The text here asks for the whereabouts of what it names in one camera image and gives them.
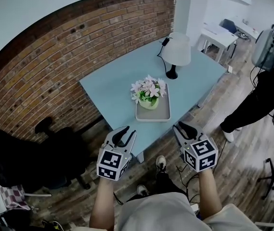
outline light blue table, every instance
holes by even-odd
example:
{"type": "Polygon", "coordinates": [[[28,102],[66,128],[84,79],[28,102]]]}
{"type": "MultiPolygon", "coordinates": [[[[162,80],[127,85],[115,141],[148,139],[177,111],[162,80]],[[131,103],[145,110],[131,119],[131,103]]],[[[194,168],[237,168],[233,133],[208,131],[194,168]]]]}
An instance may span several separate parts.
{"type": "Polygon", "coordinates": [[[225,69],[205,54],[192,49],[191,63],[177,67],[178,78],[168,79],[162,60],[157,57],[162,39],[125,54],[85,76],[81,85],[100,113],[116,129],[130,126],[125,142],[133,130],[137,138],[132,154],[141,163],[143,151],[165,134],[184,114],[204,97],[224,74],[225,69]],[[131,100],[131,84],[147,75],[164,79],[169,86],[171,119],[168,122],[138,122],[135,102],[131,100]]]}

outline person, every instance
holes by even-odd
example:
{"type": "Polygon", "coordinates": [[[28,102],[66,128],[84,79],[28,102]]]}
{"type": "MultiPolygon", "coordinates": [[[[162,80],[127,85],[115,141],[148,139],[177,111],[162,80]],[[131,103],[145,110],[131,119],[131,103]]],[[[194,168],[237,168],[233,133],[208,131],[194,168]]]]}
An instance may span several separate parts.
{"type": "MultiPolygon", "coordinates": [[[[157,193],[149,196],[144,186],[122,207],[117,222],[119,231],[211,231],[259,230],[239,209],[230,204],[222,207],[211,169],[199,173],[200,214],[198,219],[186,193],[178,188],[166,172],[166,159],[156,160],[157,193]]],[[[113,181],[100,178],[90,217],[90,228],[74,231],[113,231],[115,225],[113,181]]]]}
{"type": "Polygon", "coordinates": [[[274,69],[258,74],[258,84],[239,107],[220,127],[229,142],[234,141],[233,131],[255,123],[274,110],[274,69]]]}

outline human arm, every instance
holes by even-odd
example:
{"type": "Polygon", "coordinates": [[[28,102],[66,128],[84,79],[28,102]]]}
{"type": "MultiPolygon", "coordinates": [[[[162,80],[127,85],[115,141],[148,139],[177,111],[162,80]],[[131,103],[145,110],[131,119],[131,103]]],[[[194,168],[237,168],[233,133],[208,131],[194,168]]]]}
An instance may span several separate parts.
{"type": "Polygon", "coordinates": [[[210,168],[199,173],[200,214],[202,219],[211,217],[222,210],[216,182],[210,168]]]}
{"type": "Polygon", "coordinates": [[[90,228],[114,230],[113,181],[100,178],[90,228]]]}

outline black pants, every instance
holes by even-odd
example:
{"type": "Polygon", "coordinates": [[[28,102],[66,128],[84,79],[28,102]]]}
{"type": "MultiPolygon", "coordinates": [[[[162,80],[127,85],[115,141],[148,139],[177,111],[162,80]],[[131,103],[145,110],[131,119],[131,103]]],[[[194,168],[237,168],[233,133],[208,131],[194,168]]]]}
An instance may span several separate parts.
{"type": "Polygon", "coordinates": [[[241,128],[261,120],[273,109],[274,90],[269,91],[258,85],[220,126],[223,131],[231,133],[236,128],[241,128]]]}
{"type": "MultiPolygon", "coordinates": [[[[182,193],[185,196],[186,193],[178,188],[174,183],[171,181],[169,178],[169,175],[167,173],[158,173],[156,176],[156,189],[157,189],[157,194],[162,194],[162,193],[182,193]]],[[[141,199],[145,198],[142,195],[135,195],[133,196],[130,200],[135,200],[135,199],[141,199]]]]}

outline green pot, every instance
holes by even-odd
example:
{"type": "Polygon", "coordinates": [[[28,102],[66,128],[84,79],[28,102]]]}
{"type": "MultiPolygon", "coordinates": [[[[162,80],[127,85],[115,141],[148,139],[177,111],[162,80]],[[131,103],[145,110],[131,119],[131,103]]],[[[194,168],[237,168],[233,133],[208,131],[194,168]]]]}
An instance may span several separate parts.
{"type": "Polygon", "coordinates": [[[140,105],[148,110],[155,110],[159,104],[159,98],[156,99],[156,102],[154,105],[152,105],[152,103],[150,101],[141,101],[139,100],[140,105]]]}

